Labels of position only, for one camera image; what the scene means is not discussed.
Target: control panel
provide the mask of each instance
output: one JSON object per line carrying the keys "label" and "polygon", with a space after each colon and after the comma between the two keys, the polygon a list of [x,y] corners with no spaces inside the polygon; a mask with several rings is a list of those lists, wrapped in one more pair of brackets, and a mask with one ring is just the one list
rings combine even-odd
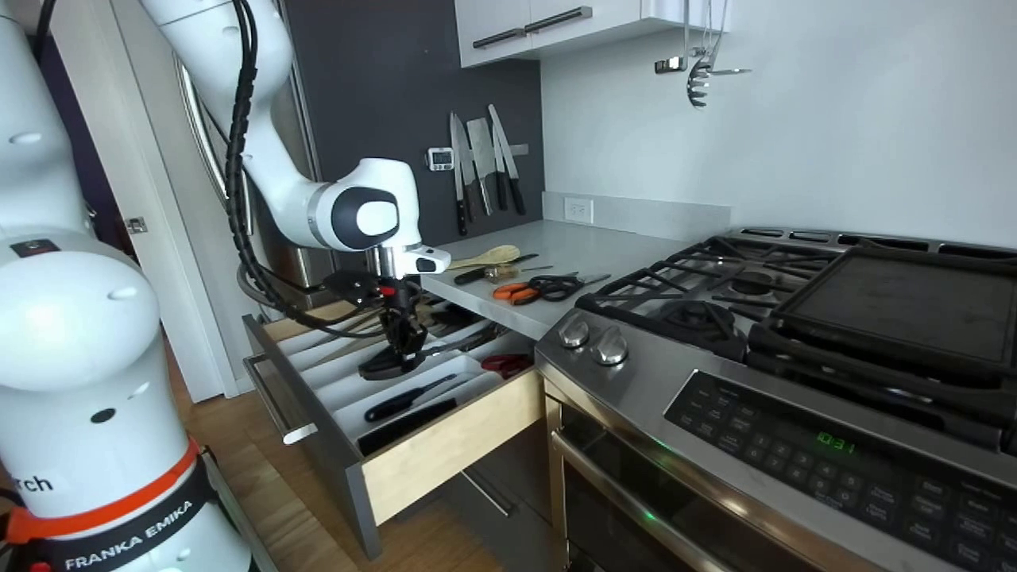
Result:
{"label": "control panel", "polygon": [[1017,494],[697,371],[664,414],[801,493],[973,572],[1017,572]]}

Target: countertop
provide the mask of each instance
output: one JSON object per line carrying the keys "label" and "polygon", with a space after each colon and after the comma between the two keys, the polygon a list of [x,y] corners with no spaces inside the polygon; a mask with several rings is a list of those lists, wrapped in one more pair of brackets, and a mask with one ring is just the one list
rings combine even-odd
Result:
{"label": "countertop", "polygon": [[[617,279],[665,259],[692,243],[592,226],[537,221],[439,247],[451,252],[455,261],[480,255],[501,244],[515,244],[523,254],[540,254],[524,262],[521,268],[554,266],[553,269],[526,273],[516,280],[522,281],[541,274],[569,274],[576,271],[579,276],[610,274],[612,279]],[[579,296],[596,291],[607,283],[600,282],[584,288],[562,302],[538,300],[528,305],[513,306],[492,298],[491,292],[496,286],[486,280],[466,286],[455,284],[453,279],[467,270],[470,269],[424,275],[421,277],[421,285],[425,290],[534,340],[542,338],[575,305]]]}

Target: white cabinet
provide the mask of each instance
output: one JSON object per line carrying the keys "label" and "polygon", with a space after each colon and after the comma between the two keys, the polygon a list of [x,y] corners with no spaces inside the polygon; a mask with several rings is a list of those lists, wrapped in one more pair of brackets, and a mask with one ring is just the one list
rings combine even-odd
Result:
{"label": "white cabinet", "polygon": [[[726,31],[734,0],[727,0]],[[690,24],[720,27],[724,0],[690,0]],[[539,58],[680,26],[683,0],[456,0],[463,67]]]}
{"label": "white cabinet", "polygon": [[504,59],[533,47],[525,32],[530,0],[456,0],[463,67]]}

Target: wooden floor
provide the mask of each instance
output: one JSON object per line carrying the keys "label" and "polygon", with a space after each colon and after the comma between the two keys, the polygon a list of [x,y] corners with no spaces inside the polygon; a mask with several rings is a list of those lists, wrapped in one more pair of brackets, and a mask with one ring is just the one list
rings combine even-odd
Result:
{"label": "wooden floor", "polygon": [[501,570],[440,500],[383,524],[384,552],[368,561],[300,449],[282,444],[256,394],[191,404],[170,363],[181,418],[216,453],[280,572]]}

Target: door hinge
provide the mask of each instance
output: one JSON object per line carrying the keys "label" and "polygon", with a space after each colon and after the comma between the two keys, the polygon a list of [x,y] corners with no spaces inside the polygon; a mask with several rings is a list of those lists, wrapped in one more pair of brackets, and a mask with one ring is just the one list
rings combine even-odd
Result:
{"label": "door hinge", "polygon": [[127,227],[127,234],[144,234],[148,232],[148,225],[144,224],[144,217],[135,217],[124,221]]}

